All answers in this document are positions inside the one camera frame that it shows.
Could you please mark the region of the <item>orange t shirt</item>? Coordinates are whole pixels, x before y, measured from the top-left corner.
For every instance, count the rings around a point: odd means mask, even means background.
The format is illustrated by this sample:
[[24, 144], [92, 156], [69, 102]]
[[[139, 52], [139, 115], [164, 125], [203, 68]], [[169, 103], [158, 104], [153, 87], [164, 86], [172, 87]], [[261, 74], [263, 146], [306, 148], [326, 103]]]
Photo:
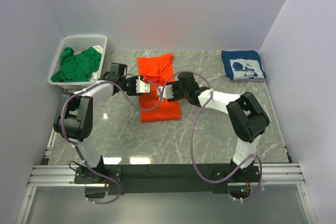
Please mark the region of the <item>orange t shirt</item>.
[[144, 77], [144, 81], [152, 81], [149, 93], [139, 96], [140, 122], [156, 122], [167, 120], [179, 120], [181, 118], [180, 105], [177, 101], [169, 102], [164, 99], [159, 102], [156, 86], [164, 85], [168, 77], [173, 74], [173, 54], [145, 58], [138, 57], [138, 73]]

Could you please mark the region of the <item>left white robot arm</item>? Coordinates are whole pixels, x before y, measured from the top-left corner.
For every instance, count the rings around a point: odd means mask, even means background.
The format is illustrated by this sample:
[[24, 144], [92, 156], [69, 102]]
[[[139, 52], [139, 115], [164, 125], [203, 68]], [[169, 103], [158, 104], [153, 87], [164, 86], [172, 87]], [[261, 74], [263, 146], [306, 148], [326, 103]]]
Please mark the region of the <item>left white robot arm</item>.
[[79, 178], [98, 183], [106, 179], [103, 157], [97, 151], [90, 134], [93, 128], [95, 104], [118, 92], [128, 96], [149, 91], [143, 76], [127, 73], [127, 65], [113, 62], [110, 70], [93, 85], [74, 93], [61, 94], [54, 119], [54, 130], [76, 150], [80, 157], [76, 174]]

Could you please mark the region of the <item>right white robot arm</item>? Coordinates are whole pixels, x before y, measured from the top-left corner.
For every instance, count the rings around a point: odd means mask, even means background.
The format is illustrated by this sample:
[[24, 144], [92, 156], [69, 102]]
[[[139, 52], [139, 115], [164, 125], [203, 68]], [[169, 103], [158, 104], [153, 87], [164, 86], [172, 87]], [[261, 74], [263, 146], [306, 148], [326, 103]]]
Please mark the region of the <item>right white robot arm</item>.
[[210, 180], [198, 169], [193, 152], [193, 138], [190, 139], [190, 155], [192, 165], [197, 175], [210, 184], [222, 183], [237, 172], [246, 174], [254, 166], [260, 138], [270, 124], [270, 119], [256, 97], [251, 92], [231, 94], [214, 90], [209, 81], [192, 71], [180, 71], [167, 79], [162, 88], [157, 91], [161, 100], [169, 102], [185, 99], [189, 104], [199, 107], [196, 117], [204, 109], [213, 109], [229, 116], [234, 133], [238, 137], [236, 150], [231, 160], [234, 169], [219, 180]]

